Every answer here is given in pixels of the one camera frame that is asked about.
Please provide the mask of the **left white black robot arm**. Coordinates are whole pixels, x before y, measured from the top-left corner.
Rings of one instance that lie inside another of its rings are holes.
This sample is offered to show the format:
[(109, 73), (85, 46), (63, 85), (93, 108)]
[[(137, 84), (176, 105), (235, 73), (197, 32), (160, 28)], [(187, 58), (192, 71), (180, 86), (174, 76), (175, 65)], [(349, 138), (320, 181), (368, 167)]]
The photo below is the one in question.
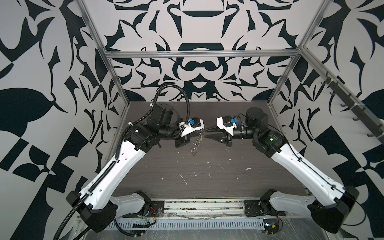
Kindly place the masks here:
[(118, 217), (144, 217), (151, 206), (151, 199), (145, 193), (136, 191), (128, 196), (113, 197), (114, 191), (135, 164), (161, 140), (173, 140), (176, 148), (180, 148), (203, 128), (204, 122), (199, 117), (182, 119), (173, 106), (154, 104), (143, 120), (129, 124), (119, 139), (116, 153), (102, 171), (83, 189), (69, 193), (68, 203), (88, 229), (96, 233)]

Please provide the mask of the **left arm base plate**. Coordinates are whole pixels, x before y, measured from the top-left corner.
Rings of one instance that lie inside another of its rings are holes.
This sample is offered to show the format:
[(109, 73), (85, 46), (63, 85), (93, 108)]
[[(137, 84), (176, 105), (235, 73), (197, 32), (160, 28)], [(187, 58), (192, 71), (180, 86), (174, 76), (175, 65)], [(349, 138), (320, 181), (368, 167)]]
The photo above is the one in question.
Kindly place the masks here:
[(165, 207), (164, 201), (150, 201), (146, 202), (142, 208), (141, 215), (144, 217), (156, 217), (163, 213)]

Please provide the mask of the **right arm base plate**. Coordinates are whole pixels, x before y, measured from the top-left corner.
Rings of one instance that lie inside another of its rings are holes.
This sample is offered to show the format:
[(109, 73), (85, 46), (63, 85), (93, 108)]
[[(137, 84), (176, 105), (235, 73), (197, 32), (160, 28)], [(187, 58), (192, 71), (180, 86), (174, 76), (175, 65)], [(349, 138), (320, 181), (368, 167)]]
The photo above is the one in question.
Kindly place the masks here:
[(245, 215), (249, 218), (259, 216), (285, 216), (284, 211), (275, 210), (268, 201), (245, 200)]

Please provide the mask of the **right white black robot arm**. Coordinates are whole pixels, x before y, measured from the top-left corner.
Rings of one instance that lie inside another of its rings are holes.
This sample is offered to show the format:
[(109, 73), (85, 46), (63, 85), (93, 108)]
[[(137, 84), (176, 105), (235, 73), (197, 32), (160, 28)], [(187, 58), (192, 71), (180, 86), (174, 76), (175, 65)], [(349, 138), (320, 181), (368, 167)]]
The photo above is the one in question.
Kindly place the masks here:
[(206, 138), (228, 147), (233, 140), (251, 139), (256, 150), (284, 167), (310, 191), (310, 196), (299, 196), (268, 190), (260, 204), (270, 214), (289, 212), (311, 218), (323, 230), (336, 234), (357, 202), (360, 193), (355, 187), (343, 186), (310, 163), (269, 125), (269, 116), (260, 108), (249, 108), (244, 121), (219, 117), (207, 132)]

